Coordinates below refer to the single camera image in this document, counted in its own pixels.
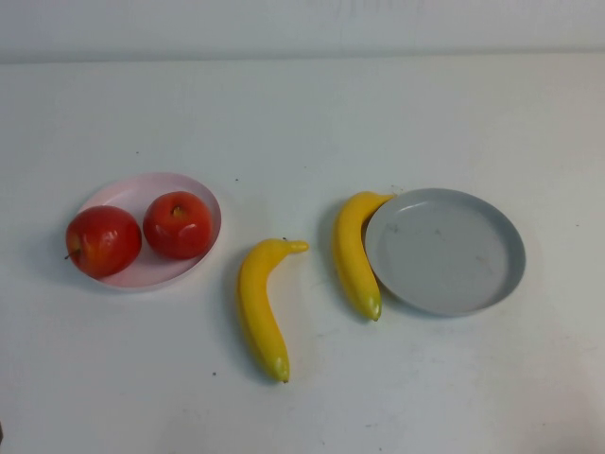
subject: toy banana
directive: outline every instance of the toy banana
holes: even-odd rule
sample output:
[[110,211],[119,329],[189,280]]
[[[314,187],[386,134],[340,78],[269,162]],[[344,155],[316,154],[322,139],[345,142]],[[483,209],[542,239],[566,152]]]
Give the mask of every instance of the toy banana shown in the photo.
[[363,224],[394,196],[360,192],[338,213],[332,236],[332,255],[347,297],[362,315],[377,321],[382,312],[380,290],[361,238]]
[[304,241],[266,239],[252,248],[237,277],[237,313],[246,340],[267,374],[284,383],[289,380],[290,366],[284,338],[269,305],[267,279],[287,255],[308,249]]

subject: white wall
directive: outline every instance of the white wall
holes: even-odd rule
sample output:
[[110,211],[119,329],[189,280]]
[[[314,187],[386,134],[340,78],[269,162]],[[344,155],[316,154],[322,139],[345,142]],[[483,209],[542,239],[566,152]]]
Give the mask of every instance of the white wall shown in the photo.
[[602,0],[0,0],[0,62],[605,48]]

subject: table surface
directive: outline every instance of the table surface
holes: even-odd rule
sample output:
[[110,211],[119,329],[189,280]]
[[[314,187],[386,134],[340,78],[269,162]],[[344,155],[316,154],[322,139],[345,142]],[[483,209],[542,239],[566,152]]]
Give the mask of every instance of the table surface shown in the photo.
[[[605,55],[0,66],[2,454],[605,452]],[[223,232],[199,270],[107,291],[63,232],[107,182],[186,173]],[[329,232],[360,190],[500,208],[527,272],[504,302],[364,323]],[[305,238],[269,295],[291,381],[233,319],[243,254]]]

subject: banana stem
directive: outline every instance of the banana stem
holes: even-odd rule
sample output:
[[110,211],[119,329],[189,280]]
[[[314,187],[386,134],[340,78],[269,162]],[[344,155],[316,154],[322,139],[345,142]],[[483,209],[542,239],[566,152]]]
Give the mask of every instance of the banana stem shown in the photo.
[[303,253],[309,250],[309,244],[306,241],[287,241],[290,251],[293,253]]

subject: apple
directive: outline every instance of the apple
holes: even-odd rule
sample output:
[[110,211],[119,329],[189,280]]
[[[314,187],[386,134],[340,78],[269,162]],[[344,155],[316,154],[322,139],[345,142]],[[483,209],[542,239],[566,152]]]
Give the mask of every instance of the apple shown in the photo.
[[141,229],[132,215],[109,205],[79,213],[65,233],[67,258],[94,279],[120,272],[141,252]]
[[187,259],[205,253],[212,240],[212,215],[197,196],[177,191],[164,194],[148,207],[143,233],[153,251]]

